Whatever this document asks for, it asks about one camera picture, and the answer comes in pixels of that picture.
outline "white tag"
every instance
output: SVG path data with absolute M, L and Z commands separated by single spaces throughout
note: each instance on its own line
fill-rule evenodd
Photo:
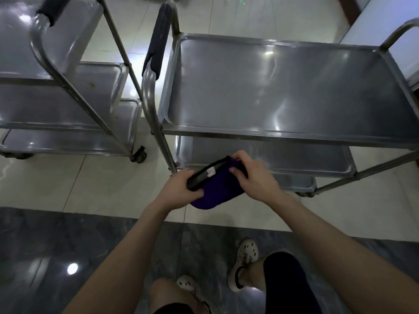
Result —
M 214 167 L 210 167 L 209 169 L 207 169 L 207 177 L 211 177 L 213 175 L 215 175 L 215 168 Z

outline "black foam handle grip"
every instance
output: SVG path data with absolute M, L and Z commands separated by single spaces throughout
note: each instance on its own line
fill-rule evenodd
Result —
M 172 8 L 169 4 L 163 3 L 158 11 L 156 24 L 154 25 L 153 35 L 151 36 L 150 46 L 145 57 L 143 73 L 151 60 L 150 67 L 156 74 L 156 80 L 160 77 L 161 64 L 163 62 L 164 50 L 170 30 L 170 17 Z
M 64 11 L 68 2 L 70 2 L 70 0 L 44 0 L 41 8 L 36 11 L 36 13 L 43 14 L 49 18 L 50 26 L 53 26 L 55 22 L 60 18 L 60 15 Z

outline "shoe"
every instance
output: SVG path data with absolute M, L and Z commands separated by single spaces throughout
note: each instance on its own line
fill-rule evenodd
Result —
M 181 276 L 180 278 L 176 280 L 176 284 L 182 290 L 191 292 L 199 302 L 201 302 L 204 306 L 208 308 L 209 314 L 218 313 L 216 307 L 202 295 L 199 285 L 190 276 L 187 276 L 187 275 Z
M 258 246 L 252 239 L 245 239 L 237 251 L 236 263 L 228 275 L 228 286 L 233 292 L 241 291 L 244 286 L 238 283 L 238 272 L 242 268 L 246 268 L 249 263 L 255 262 L 259 259 Z

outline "purple hat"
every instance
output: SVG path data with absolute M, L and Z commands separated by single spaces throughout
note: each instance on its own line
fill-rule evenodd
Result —
M 191 203 L 199 209 L 211 209 L 244 193 L 237 178 L 229 169 L 235 167 L 247 177 L 244 165 L 232 157 L 214 162 L 188 179 L 189 190 L 204 190 L 204 196 Z

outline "black shorts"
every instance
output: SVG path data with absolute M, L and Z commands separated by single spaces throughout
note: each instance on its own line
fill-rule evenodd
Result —
M 284 252 L 273 253 L 263 264 L 266 283 L 266 314 L 321 313 L 320 306 L 307 282 L 306 273 L 297 259 Z M 155 314 L 193 314 L 189 305 L 172 303 Z

